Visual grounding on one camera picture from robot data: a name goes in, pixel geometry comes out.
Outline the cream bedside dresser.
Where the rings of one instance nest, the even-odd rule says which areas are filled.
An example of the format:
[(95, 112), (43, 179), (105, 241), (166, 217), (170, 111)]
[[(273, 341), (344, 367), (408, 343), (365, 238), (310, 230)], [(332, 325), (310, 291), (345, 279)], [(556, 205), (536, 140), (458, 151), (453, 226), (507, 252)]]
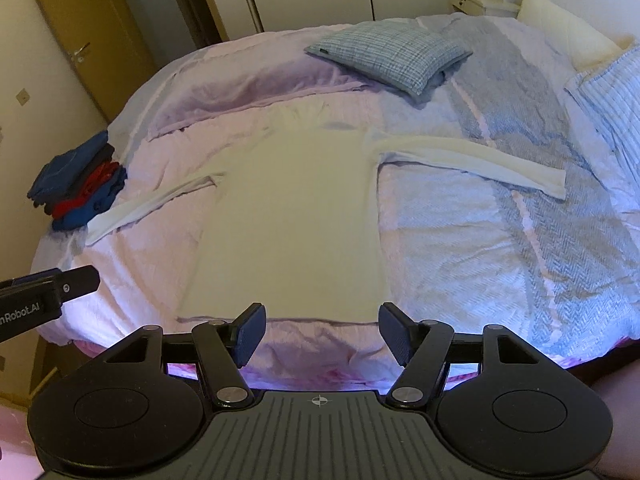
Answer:
[(504, 0), (449, 0), (454, 12), (471, 16), (498, 16), (516, 18), (520, 7)]

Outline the folded dark grey garment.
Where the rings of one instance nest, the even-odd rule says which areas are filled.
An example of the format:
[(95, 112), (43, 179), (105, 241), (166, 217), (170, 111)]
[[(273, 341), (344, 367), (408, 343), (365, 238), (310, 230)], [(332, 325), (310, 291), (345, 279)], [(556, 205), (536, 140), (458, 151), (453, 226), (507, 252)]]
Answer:
[(113, 160), (114, 151), (111, 144), (105, 144), (88, 162), (88, 165), (74, 177), (62, 197), (55, 198), (52, 202), (44, 205), (44, 213), (56, 220), (73, 209), (84, 206), (99, 187), (110, 180), (118, 169), (119, 163)]

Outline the cream long-sleeve shirt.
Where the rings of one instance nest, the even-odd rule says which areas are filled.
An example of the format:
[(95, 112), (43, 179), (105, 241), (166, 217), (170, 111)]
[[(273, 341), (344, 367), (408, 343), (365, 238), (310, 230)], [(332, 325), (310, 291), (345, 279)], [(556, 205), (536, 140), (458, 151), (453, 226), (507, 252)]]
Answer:
[(234, 318), (254, 302), (275, 318), (364, 324), (390, 300), (378, 234), (378, 168), (452, 169), (564, 198), (565, 174), (496, 148), (332, 122), (320, 105), (277, 110), (266, 130), (199, 170), (91, 220), (86, 241), (212, 186), (180, 318)]

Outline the brown wooden door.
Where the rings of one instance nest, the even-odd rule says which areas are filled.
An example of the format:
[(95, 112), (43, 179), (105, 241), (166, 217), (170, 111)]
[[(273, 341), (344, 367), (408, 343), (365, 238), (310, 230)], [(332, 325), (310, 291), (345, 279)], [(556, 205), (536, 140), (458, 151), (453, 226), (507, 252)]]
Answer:
[(126, 0), (37, 0), (61, 49), (91, 46), (70, 65), (109, 122), (156, 72), (156, 64)]

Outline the folded bright blue garment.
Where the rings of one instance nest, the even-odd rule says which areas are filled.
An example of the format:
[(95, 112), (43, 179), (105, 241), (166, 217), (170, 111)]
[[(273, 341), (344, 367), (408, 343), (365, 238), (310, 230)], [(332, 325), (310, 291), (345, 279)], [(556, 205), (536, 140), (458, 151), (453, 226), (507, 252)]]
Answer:
[(114, 174), (92, 192), (85, 203), (66, 212), (61, 218), (54, 219), (52, 230), (54, 232), (67, 232), (83, 228), (98, 214), (108, 211), (113, 205), (117, 194), (125, 187), (126, 179), (126, 168), (118, 166)]

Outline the wall light switch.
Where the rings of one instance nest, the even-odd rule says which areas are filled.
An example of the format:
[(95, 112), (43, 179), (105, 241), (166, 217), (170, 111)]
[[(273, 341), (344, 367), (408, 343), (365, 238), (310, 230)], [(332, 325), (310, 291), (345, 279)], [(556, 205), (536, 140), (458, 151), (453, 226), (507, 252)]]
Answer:
[(26, 89), (22, 89), (17, 92), (15, 99), (17, 99), (17, 102), (19, 102), (21, 106), (24, 106), (29, 101), (30, 95)]

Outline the large blue striped pillow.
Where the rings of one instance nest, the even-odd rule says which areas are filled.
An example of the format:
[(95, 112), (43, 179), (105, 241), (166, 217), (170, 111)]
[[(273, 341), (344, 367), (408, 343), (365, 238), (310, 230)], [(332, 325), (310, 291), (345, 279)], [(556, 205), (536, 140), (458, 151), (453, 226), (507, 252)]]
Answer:
[(577, 74), (565, 90), (589, 116), (639, 193), (639, 41), (608, 64)]

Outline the cream padded headboard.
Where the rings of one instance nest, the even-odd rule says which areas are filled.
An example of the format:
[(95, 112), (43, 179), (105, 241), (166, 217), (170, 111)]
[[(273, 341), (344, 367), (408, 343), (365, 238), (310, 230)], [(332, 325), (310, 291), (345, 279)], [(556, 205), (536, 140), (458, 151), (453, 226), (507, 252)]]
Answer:
[(551, 0), (522, 0), (518, 20), (541, 30), (552, 47), (568, 55), (578, 72), (611, 63), (634, 43), (633, 39), (628, 38), (621, 47), (588, 22)]

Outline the pink bed sheet duvet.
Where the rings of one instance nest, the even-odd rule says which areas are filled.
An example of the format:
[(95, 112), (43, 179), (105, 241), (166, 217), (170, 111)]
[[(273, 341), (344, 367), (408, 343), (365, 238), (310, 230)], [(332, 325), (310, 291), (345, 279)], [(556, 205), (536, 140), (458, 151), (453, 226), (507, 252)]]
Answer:
[[(306, 52), (332, 32), (330, 26), (264, 32), (188, 54), (160, 70), (108, 128), (127, 170), (125, 187), (110, 209), (177, 182), (225, 148), (246, 143), (285, 107), (320, 105), (332, 122), (405, 136), (384, 129), (382, 95), (422, 108), (443, 84), (416, 104), (394, 88)], [(382, 165), (378, 180), (384, 166), (400, 164), (412, 162)], [(145, 325), (184, 333), (206, 321), (231, 320), (178, 315), (214, 193), (206, 186), (180, 195), (94, 244), (86, 241), (88, 226), (46, 234), (35, 256), (36, 270), (91, 264), (99, 270), (101, 284), (96, 292), (66, 304), (57, 320), (43, 326), (43, 338), (98, 351)], [(378, 234), (390, 286), (380, 223), (378, 203)], [(392, 286), (388, 301), (396, 304)], [(398, 365), (378, 333), (378, 312), (364, 324), (267, 314), (265, 337), (244, 370), (252, 386), (385, 389), (398, 376)]]

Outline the small grey checked pillow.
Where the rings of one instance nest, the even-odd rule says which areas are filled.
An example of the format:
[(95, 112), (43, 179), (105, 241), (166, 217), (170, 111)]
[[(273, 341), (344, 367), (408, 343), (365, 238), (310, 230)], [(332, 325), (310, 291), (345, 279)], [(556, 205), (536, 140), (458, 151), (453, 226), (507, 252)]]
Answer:
[(427, 101), (472, 50), (463, 42), (411, 23), (364, 22), (332, 32), (306, 52)]

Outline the grey herringbone blanket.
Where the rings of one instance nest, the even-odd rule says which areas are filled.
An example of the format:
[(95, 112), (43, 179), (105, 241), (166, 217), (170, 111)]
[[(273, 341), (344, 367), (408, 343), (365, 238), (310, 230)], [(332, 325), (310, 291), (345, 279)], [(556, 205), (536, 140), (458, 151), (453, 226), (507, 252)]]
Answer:
[(394, 301), (459, 332), (509, 327), (556, 362), (586, 362), (639, 335), (639, 204), (566, 92), (568, 57), (513, 18), (422, 16), (470, 57), (422, 108), (383, 94), (390, 133), (452, 136), (565, 174), (531, 188), (416, 164), (378, 180)]

